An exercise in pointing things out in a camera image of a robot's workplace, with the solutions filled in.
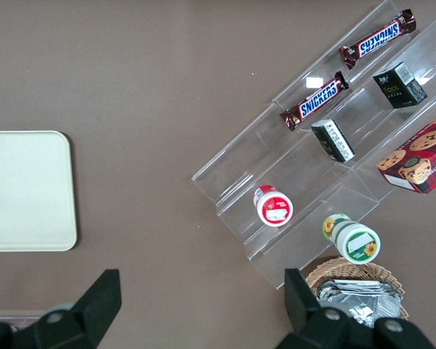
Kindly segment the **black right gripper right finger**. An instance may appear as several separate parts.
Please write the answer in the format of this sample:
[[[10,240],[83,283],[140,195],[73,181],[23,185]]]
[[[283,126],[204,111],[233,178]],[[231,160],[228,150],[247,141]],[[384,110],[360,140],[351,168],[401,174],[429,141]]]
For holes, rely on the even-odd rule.
[[[284,305],[292,332],[278,348],[348,348],[350,319],[317,301],[298,269],[285,270]]]

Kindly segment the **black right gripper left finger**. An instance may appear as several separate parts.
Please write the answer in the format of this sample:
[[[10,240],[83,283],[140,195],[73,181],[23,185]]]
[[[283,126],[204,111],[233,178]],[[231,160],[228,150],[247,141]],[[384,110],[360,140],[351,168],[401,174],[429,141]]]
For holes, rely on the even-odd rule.
[[[117,269],[105,270],[69,309],[46,313],[17,333],[18,348],[97,348],[121,309]]]

